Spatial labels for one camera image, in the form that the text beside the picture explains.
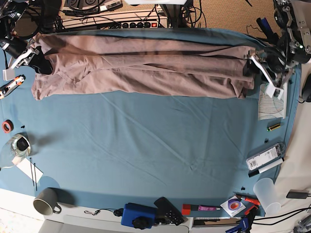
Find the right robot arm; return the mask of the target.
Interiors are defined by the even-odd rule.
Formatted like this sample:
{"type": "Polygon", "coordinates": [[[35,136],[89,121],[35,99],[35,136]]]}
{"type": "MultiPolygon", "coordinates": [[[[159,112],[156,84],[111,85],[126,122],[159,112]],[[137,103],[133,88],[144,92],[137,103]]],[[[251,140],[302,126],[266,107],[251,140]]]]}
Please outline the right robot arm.
{"type": "Polygon", "coordinates": [[[10,81],[15,78],[15,68],[28,66],[38,74],[50,75],[53,67],[42,52],[40,46],[34,47],[33,37],[37,35],[45,16],[45,4],[42,0],[2,0],[0,2],[0,48],[4,55],[11,56],[10,62],[5,57],[5,69],[2,71],[3,79],[10,81]],[[15,26],[27,9],[35,12],[36,30],[28,36],[19,36],[15,26]]]}

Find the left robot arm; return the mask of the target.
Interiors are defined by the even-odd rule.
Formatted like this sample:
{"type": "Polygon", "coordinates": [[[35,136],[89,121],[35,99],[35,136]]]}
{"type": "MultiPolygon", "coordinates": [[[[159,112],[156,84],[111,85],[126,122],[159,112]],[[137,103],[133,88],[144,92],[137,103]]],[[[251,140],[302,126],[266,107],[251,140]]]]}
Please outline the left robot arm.
{"type": "Polygon", "coordinates": [[[297,0],[275,0],[274,19],[281,29],[281,36],[273,32],[267,19],[258,18],[257,24],[266,36],[262,41],[268,45],[245,55],[245,59],[266,78],[265,94],[271,98],[284,98],[294,67],[311,59],[311,30],[299,7],[297,0]]]}

